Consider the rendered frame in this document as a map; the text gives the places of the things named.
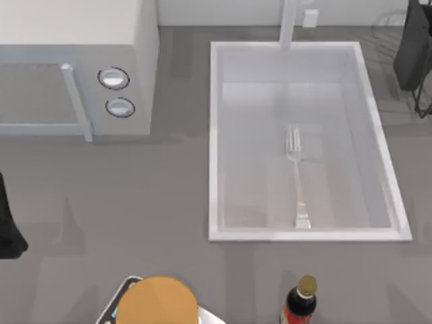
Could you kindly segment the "silver fork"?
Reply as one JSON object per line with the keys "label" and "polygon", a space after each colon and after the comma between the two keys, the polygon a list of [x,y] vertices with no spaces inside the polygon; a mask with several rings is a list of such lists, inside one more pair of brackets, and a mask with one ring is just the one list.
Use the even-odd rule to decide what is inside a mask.
{"label": "silver fork", "polygon": [[289,162],[294,165],[294,181],[296,188],[296,218],[294,227],[296,230],[309,230],[311,228],[311,221],[308,216],[300,179],[299,164],[302,160],[302,146],[298,124],[288,124],[286,128],[286,157]]}

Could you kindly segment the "small microwave knob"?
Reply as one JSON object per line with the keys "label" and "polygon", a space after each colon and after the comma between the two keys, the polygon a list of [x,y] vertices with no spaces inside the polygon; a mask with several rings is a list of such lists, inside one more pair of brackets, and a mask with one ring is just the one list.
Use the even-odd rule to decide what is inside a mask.
{"label": "small microwave knob", "polygon": [[105,103],[105,110],[113,117],[129,118],[135,113],[136,109],[133,102],[126,98],[118,97],[116,99],[108,100]]}

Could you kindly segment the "large microwave knob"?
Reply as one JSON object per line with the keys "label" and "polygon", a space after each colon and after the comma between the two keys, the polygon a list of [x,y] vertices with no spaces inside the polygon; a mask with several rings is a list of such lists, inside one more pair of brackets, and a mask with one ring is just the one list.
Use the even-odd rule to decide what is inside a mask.
{"label": "large microwave knob", "polygon": [[130,83],[128,73],[120,67],[109,67],[99,70],[97,74],[99,83],[109,90],[121,90],[126,88]]}

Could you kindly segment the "pale microwave oven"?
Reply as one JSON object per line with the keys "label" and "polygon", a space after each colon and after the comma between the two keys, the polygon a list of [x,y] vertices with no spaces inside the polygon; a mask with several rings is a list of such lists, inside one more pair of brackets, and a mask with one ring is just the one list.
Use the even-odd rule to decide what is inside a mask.
{"label": "pale microwave oven", "polygon": [[[159,54],[155,0],[0,0],[0,136],[83,136],[60,65],[73,66],[99,136],[146,136]],[[129,85],[109,90],[99,70],[125,70]],[[116,118],[108,100],[135,113]]]}

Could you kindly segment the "round orange bread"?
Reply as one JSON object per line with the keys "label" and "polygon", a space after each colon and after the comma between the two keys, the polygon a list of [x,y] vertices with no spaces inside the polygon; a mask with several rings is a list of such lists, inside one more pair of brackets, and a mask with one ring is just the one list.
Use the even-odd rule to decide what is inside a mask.
{"label": "round orange bread", "polygon": [[181,280],[146,277],[119,300],[116,324],[198,324],[198,301]]}

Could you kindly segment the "tall white tap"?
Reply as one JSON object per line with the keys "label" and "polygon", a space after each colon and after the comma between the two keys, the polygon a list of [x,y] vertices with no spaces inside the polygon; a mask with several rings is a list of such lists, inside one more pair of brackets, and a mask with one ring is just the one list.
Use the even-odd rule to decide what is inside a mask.
{"label": "tall white tap", "polygon": [[290,49],[296,14],[300,4],[301,0],[283,0],[279,31],[279,47],[282,51]]}

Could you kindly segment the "dark sauce bottle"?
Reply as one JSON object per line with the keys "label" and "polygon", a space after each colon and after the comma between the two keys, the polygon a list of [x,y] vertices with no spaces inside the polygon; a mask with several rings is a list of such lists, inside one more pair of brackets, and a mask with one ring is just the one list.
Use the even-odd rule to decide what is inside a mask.
{"label": "dark sauce bottle", "polygon": [[288,295],[279,316],[279,324],[310,324],[317,307],[317,280],[304,275]]}

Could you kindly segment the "white sink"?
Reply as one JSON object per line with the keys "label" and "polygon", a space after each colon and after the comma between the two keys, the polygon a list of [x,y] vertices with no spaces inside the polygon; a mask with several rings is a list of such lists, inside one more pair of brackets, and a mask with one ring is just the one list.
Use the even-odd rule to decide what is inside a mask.
{"label": "white sink", "polygon": [[[295,229],[286,128],[298,124],[310,229]],[[212,242],[409,242],[409,221],[354,41],[213,42]]]}

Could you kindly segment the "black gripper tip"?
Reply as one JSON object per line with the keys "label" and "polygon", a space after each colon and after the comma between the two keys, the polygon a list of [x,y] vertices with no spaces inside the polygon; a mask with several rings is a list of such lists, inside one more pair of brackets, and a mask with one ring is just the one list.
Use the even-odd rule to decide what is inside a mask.
{"label": "black gripper tip", "polygon": [[0,172],[0,260],[18,259],[28,250],[28,243],[11,214],[3,174]]}

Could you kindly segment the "white wall socket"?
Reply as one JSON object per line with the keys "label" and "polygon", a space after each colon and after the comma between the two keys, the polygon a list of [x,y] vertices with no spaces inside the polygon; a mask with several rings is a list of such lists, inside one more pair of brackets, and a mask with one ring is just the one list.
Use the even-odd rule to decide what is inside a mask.
{"label": "white wall socket", "polygon": [[306,9],[304,11],[302,27],[315,28],[317,26],[318,17],[319,17],[318,9]]}

